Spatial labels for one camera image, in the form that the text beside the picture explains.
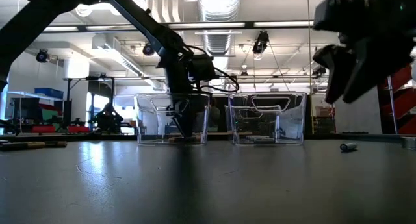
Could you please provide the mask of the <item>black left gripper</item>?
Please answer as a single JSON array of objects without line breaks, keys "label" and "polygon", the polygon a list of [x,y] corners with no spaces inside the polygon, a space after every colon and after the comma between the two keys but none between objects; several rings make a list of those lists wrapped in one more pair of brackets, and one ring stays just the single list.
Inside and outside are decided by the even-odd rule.
[{"label": "black left gripper", "polygon": [[[157,68],[163,68],[169,93],[192,93],[186,65],[193,52],[185,44],[162,46],[158,51],[160,61]],[[175,95],[166,108],[166,115],[175,120],[183,137],[192,136],[194,101],[191,95]]]}]

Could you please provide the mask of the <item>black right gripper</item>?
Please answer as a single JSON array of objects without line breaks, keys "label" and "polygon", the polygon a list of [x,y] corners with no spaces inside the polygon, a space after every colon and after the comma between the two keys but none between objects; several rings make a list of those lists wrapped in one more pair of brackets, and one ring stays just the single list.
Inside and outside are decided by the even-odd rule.
[{"label": "black right gripper", "polygon": [[342,44],[330,44],[313,60],[329,70],[325,102],[353,103],[388,76],[413,62],[415,0],[337,0]]}]

